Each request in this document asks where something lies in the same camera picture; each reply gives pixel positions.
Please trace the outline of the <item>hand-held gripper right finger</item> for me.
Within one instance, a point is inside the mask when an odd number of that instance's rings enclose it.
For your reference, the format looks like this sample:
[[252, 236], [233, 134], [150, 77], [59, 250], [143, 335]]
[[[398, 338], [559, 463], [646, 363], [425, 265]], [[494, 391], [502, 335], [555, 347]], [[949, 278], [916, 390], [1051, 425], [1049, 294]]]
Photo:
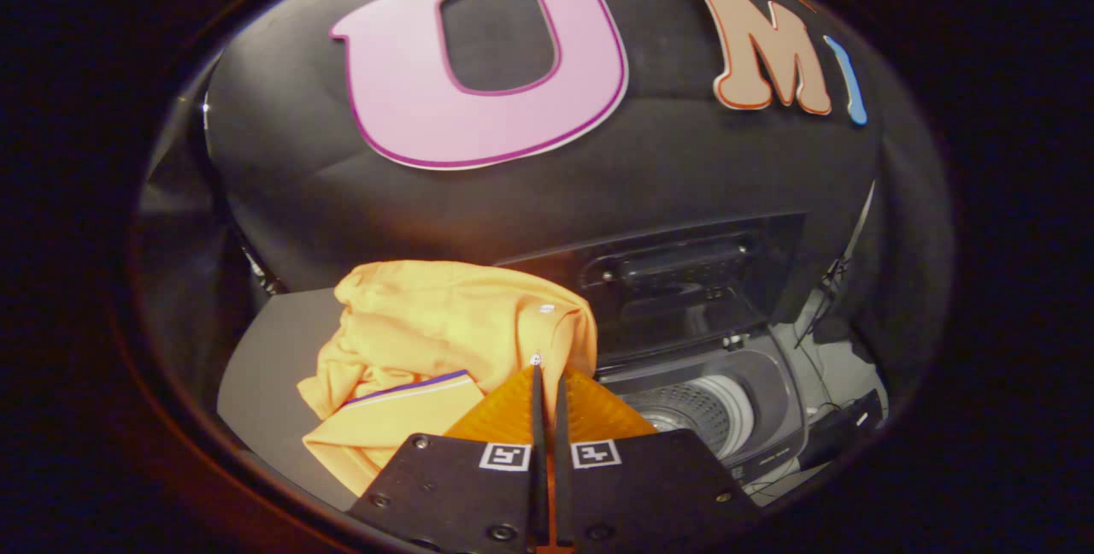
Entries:
[[590, 376], [558, 381], [555, 542], [577, 551], [713, 551], [761, 508], [689, 429], [657, 432]]

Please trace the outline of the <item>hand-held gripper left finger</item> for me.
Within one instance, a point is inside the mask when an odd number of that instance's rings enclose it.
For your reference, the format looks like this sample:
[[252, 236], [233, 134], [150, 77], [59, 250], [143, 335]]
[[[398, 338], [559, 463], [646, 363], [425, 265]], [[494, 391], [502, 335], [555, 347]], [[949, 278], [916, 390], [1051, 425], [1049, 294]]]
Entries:
[[349, 509], [431, 551], [534, 551], [548, 542], [542, 367], [532, 363], [449, 436], [414, 432]]

